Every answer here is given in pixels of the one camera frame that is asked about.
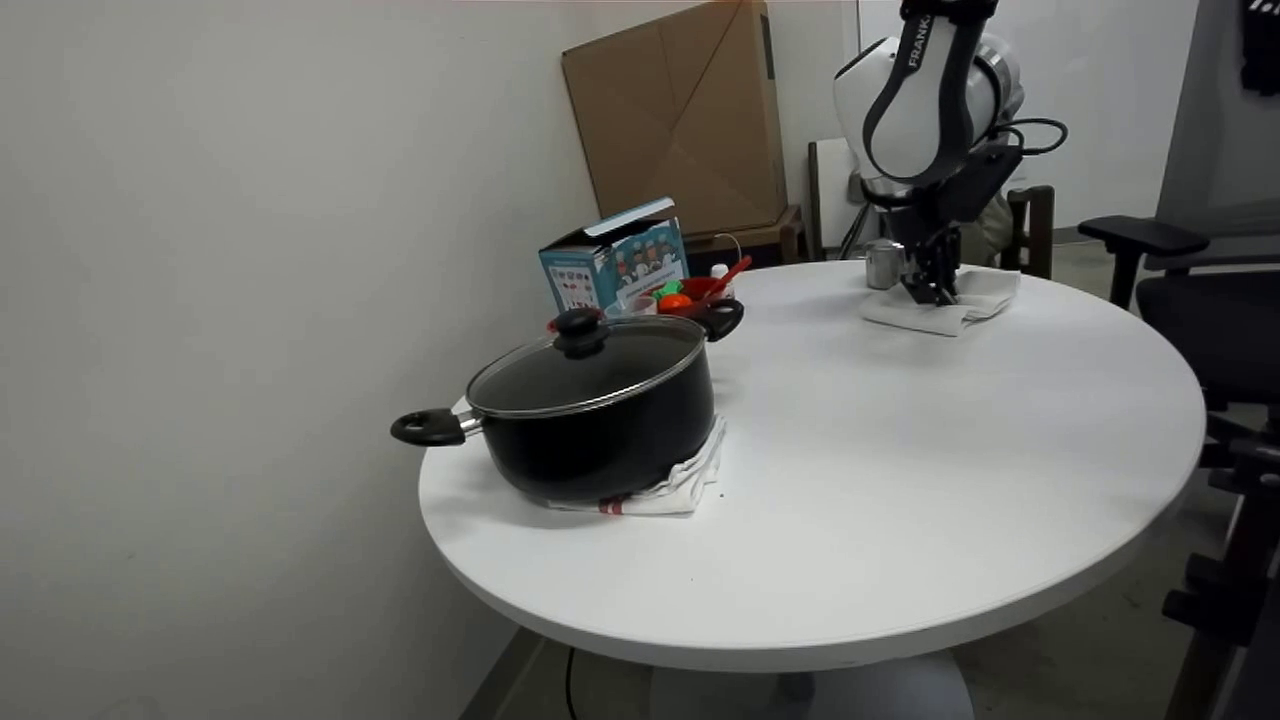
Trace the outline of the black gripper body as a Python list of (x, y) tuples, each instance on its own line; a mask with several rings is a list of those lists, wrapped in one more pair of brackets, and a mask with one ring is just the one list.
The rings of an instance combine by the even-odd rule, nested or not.
[(962, 270), (962, 224), (916, 222), (912, 224), (912, 281), (923, 290), (952, 290)]

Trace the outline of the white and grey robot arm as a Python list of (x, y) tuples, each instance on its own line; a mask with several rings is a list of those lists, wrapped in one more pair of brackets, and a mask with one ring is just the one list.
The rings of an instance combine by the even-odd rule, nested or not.
[(899, 0), (899, 33), (836, 68), (854, 190), (888, 211), (916, 303), (952, 303), (962, 230), (1025, 161), (1012, 119), (1019, 82), (984, 33), (998, 0)]

